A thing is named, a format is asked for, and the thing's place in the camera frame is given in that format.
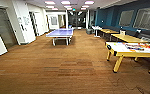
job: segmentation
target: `table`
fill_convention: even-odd
[[[139,39],[130,35],[122,35],[122,34],[111,34],[111,35],[123,41],[126,41],[128,43],[149,43],[148,41],[144,41],[142,39]]]
[[[94,29],[94,32],[96,33],[96,34],[94,35],[94,37],[100,37],[100,36],[97,35],[97,34],[98,34],[98,31],[97,31],[97,30],[101,30],[102,28],[99,27],[99,26],[92,26],[92,28]]]
[[[107,61],[109,61],[111,54],[119,57],[113,69],[113,71],[116,73],[119,69],[119,66],[121,64],[123,57],[150,57],[150,48],[148,47],[148,45],[146,46],[145,45],[146,44],[143,44],[143,43],[106,42],[106,47],[109,49],[108,55],[107,55]]]
[[[53,45],[54,46],[55,46],[55,40],[57,40],[57,39],[66,39],[66,44],[68,45],[70,43],[72,36],[73,36],[73,29],[72,28],[56,29],[56,30],[46,34],[46,37],[54,37],[53,38]]]
[[[118,34],[119,33],[110,29],[101,29],[101,31],[103,32],[103,37],[105,36],[105,33],[106,34]]]

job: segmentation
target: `ceiling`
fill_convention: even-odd
[[[66,8],[64,8],[64,5],[61,4],[61,1],[70,1],[72,8],[75,8],[76,11],[79,11],[81,9],[81,6],[84,5],[85,1],[94,1],[94,4],[89,5],[90,7],[87,8],[93,10],[97,9],[98,7],[107,8],[114,5],[123,5],[137,0],[24,0],[24,1],[35,6],[43,7],[46,10],[51,9],[46,8],[47,4],[45,3],[45,1],[54,1],[55,2],[54,7],[58,8],[59,10],[66,10]]]

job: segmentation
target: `wooden table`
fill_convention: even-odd
[[[106,42],[106,47],[109,49],[107,61],[110,59],[110,55],[118,56],[119,59],[116,61],[115,67],[113,69],[116,73],[119,69],[123,57],[150,57],[150,48],[144,48],[144,50],[135,50],[133,51],[126,47],[126,44],[136,43],[117,43],[117,42]]]
[[[105,33],[106,34],[118,34],[119,32],[116,32],[116,31],[113,31],[113,30],[110,30],[110,29],[101,29],[101,31],[103,32],[103,37],[105,36]]]
[[[144,41],[142,39],[139,39],[130,35],[122,35],[122,34],[111,34],[111,35],[123,41],[126,41],[128,43],[149,43],[148,41]]]

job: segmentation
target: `hardwood floor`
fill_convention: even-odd
[[[105,40],[75,30],[71,43],[43,36],[0,56],[0,94],[150,94],[150,62],[106,60]]]

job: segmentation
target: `ceiling light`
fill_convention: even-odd
[[[65,7],[65,8],[71,8],[71,6],[69,6],[69,5],[68,5],[68,6],[64,6],[64,7]]]
[[[88,5],[84,5],[84,6],[82,6],[83,8],[88,8],[89,6]]]
[[[54,8],[54,6],[46,6],[47,8]]]
[[[72,8],[67,8],[67,10],[72,10]]]
[[[86,1],[85,4],[94,4],[94,1]]]
[[[70,1],[62,1],[62,4],[70,4]]]
[[[81,10],[86,10],[86,8],[81,8]]]
[[[45,1],[45,3],[49,4],[49,5],[55,4],[55,2],[53,2],[53,1]]]
[[[58,8],[52,8],[52,10],[58,10]]]

